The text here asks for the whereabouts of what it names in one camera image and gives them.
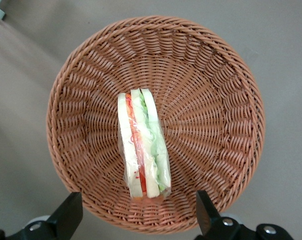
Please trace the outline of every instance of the screw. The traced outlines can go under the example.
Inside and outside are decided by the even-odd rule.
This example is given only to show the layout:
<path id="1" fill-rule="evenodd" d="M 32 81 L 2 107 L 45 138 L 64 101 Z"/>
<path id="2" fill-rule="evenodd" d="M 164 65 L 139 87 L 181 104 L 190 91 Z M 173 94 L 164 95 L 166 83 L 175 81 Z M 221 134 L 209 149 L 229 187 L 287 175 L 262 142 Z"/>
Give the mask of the screw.
<path id="1" fill-rule="evenodd" d="M 39 227 L 41 227 L 41 223 L 36 223 L 36 224 L 33 224 L 29 229 L 30 231 L 34 231 L 34 230 L 37 230 Z"/>
<path id="2" fill-rule="evenodd" d="M 223 219 L 223 223 L 225 226 L 233 226 L 233 221 L 230 218 Z"/>
<path id="3" fill-rule="evenodd" d="M 265 226 L 264 231 L 268 234 L 276 234 L 276 230 L 272 226 Z"/>

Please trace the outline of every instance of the round wicker basket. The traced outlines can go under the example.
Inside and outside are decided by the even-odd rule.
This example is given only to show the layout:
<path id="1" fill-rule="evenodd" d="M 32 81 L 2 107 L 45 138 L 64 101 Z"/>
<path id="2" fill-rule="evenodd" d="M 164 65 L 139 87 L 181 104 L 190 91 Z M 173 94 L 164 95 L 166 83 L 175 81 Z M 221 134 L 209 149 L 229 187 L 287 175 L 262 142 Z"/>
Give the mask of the round wicker basket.
<path id="1" fill-rule="evenodd" d="M 170 156 L 172 194 L 137 206 L 123 180 L 117 96 L 149 88 Z M 75 49 L 53 85 L 47 140 L 69 191 L 101 219 L 131 231 L 170 234 L 197 226 L 195 192 L 219 211 L 243 192 L 262 152 L 260 92 L 239 55 L 188 20 L 148 16 L 113 23 Z"/>

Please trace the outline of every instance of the woven basket rim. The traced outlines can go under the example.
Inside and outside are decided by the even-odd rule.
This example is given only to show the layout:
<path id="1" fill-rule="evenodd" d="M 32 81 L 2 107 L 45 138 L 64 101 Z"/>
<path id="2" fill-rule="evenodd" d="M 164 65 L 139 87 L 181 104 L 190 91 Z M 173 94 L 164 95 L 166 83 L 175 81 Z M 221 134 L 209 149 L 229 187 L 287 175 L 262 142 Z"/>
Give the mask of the woven basket rim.
<path id="1" fill-rule="evenodd" d="M 65 61 L 65 63 L 63 64 L 53 84 L 50 93 L 49 103 L 48 103 L 48 110 L 47 110 L 47 124 L 46 124 L 47 140 L 48 140 L 49 150 L 55 169 L 58 175 L 60 176 L 61 180 L 63 181 L 64 185 L 67 187 L 69 191 L 78 191 L 80 189 L 78 188 L 78 186 L 76 186 L 76 184 L 70 183 L 72 181 L 69 179 L 67 169 L 65 168 L 65 166 L 62 164 L 58 164 L 56 162 L 56 160 L 58 162 L 61 162 L 61 159 L 59 157 L 60 152 L 56 147 L 54 147 L 57 144 L 57 136 L 54 134 L 54 130 L 53 130 L 54 127 L 56 127 L 56 123 L 54 122 L 54 119 L 56 119 L 57 117 L 56 112 L 54 112 L 53 109 L 56 108 L 56 104 L 58 104 L 59 94 L 61 92 L 61 89 L 63 88 L 63 81 L 65 77 L 70 74 L 70 71 L 75 66 L 75 64 L 79 61 L 79 59 L 81 59 L 84 55 L 86 55 L 88 51 L 90 51 L 93 45 L 102 43 L 105 39 L 120 34 L 121 30 L 123 30 L 123 32 L 128 31 L 131 26 L 133 26 L 134 29 L 138 29 L 140 31 L 143 28 L 145 28 L 146 25 L 151 26 L 152 28 L 153 27 L 156 28 L 156 25 L 158 24 L 161 24 L 162 27 L 165 26 L 168 29 L 184 31 L 184 33 L 188 33 L 190 36 L 206 43 L 208 46 L 215 49 L 216 53 L 220 55 L 223 59 L 225 59 L 225 61 L 231 64 L 231 66 L 234 68 L 237 74 L 242 76 L 241 78 L 242 80 L 247 80 L 246 84 L 247 86 L 250 86 L 247 89 L 247 91 L 251 93 L 251 95 L 248 96 L 248 98 L 250 99 L 250 105 L 259 106 L 259 109 L 257 109 L 259 115 L 257 115 L 256 112 L 252 111 L 253 112 L 252 114 L 255 114 L 254 118 L 257 119 L 259 123 L 257 124 L 255 122 L 255 124 L 257 124 L 258 126 L 254 134 L 256 136 L 259 135 L 259 137 L 262 139 L 263 142 L 265 137 L 265 124 L 266 124 L 264 106 L 261 97 L 260 98 L 254 97 L 255 94 L 260 95 L 260 92 L 256 85 L 255 79 L 251 74 L 249 67 L 245 64 L 242 58 L 231 46 L 229 46 L 222 38 L 220 38 L 217 34 L 212 32 L 211 30 L 193 21 L 189 21 L 183 18 L 161 16 L 161 15 L 127 18 L 107 25 L 97 33 L 87 38 L 87 40 L 85 40 L 80 46 L 78 46 L 74 51 L 72 51 L 69 57 L 67 58 L 67 60 Z M 258 151 L 254 149 L 254 154 L 257 154 L 256 158 L 259 160 L 260 155 L 262 154 L 263 151 L 263 144 L 259 144 L 259 142 L 256 141 L 256 145 L 257 144 L 258 144 Z M 242 180 L 242 185 L 241 185 L 241 189 L 239 190 L 239 194 L 237 194 L 237 196 L 235 197 L 230 194 L 229 204 L 225 206 L 222 209 L 222 211 L 224 211 L 230 205 L 232 205 L 234 201 L 236 201 L 238 197 L 241 195 L 241 193 L 245 190 L 245 188 L 247 187 L 247 185 L 249 184 L 255 173 L 258 163 L 259 161 L 256 162 L 254 168 L 248 168 L 248 170 L 250 171 L 247 173 L 247 175 L 244 176 Z M 92 209 L 94 202 L 91 201 L 86 195 L 83 195 L 83 201 L 84 201 L 83 204 L 87 208 Z M 105 220 L 108 221 L 109 223 L 117 224 L 111 218 Z M 197 223 L 190 222 L 190 225 L 191 226 L 176 229 L 174 232 L 182 232 L 186 229 L 191 229 L 195 227 Z M 136 228 L 131 226 L 126 226 L 126 228 L 134 231 L 136 230 Z"/>

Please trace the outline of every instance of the sandwich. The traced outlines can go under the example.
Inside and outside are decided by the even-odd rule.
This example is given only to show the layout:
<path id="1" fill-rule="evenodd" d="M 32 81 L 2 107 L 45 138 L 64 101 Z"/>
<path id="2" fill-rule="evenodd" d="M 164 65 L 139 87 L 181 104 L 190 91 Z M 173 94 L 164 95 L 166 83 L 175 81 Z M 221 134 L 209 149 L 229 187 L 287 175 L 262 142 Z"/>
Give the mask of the sandwich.
<path id="1" fill-rule="evenodd" d="M 124 177 L 132 198 L 156 198 L 171 189 L 168 152 L 149 89 L 118 96 Z"/>

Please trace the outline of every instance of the tomato slice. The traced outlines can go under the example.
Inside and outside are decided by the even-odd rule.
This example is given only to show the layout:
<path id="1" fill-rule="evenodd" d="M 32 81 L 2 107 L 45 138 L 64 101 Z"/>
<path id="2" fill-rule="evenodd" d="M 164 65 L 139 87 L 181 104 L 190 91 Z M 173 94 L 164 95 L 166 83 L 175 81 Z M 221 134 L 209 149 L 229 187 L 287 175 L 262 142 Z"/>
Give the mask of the tomato slice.
<path id="1" fill-rule="evenodd" d="M 137 123 L 135 120 L 133 107 L 132 107 L 132 98 L 130 94 L 125 95 L 126 99 L 126 110 L 129 116 L 131 131 L 132 131 L 132 142 L 134 143 L 136 150 L 137 163 L 139 164 L 139 173 L 140 173 L 140 183 L 142 187 L 142 192 L 146 193 L 146 179 L 145 179 L 145 169 L 144 169 L 144 154 L 143 154 L 143 145 L 141 133 L 137 128 Z"/>

